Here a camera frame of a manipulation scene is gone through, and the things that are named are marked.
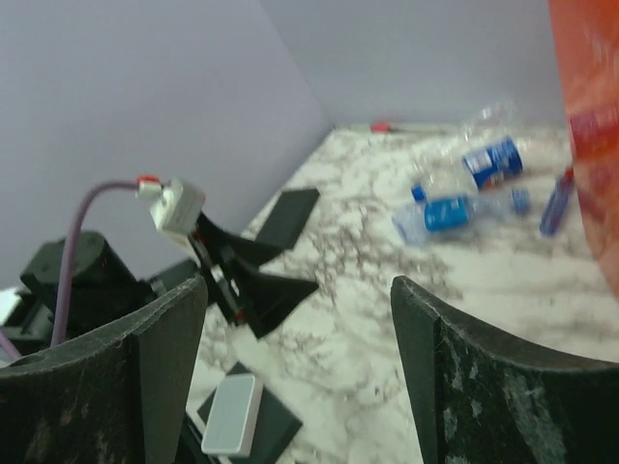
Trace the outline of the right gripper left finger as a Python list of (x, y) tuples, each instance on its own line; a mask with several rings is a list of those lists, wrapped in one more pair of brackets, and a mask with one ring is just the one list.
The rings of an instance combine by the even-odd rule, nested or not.
[(4, 463), (171, 463), (208, 295), (186, 280), (1, 370)]

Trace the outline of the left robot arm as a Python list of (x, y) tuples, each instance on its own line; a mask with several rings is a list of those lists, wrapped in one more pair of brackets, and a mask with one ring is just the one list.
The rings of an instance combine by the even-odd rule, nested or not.
[[(49, 346), (63, 248), (62, 241), (43, 244), (21, 273), (20, 301), (1, 332), (23, 356)], [(247, 325), (262, 338), (318, 288), (313, 280), (261, 273), (260, 266), (280, 256), (281, 248), (230, 234), (205, 216), (197, 221), (190, 249), (196, 258), (138, 279), (101, 233), (81, 232), (67, 336), (86, 334), (137, 311), (186, 279), (202, 276), (208, 303), (219, 308), (225, 321)]]

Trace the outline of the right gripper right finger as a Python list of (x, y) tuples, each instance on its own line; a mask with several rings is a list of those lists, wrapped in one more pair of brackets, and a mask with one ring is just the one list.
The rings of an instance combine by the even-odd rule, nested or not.
[(617, 462), (617, 363), (507, 333), (406, 276), (391, 309), (424, 462)]

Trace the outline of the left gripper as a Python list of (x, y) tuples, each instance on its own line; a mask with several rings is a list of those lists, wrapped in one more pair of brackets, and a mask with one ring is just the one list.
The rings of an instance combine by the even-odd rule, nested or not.
[(203, 213), (197, 231), (191, 235), (209, 299), (217, 305), (228, 324), (247, 324), (256, 338), (273, 332), (299, 305), (318, 289), (318, 283), (302, 278), (266, 275), (257, 270), (242, 272), (237, 279), (240, 302), (219, 265), (230, 248), (236, 256), (259, 268), (283, 254), (278, 246), (246, 239), (221, 229)]

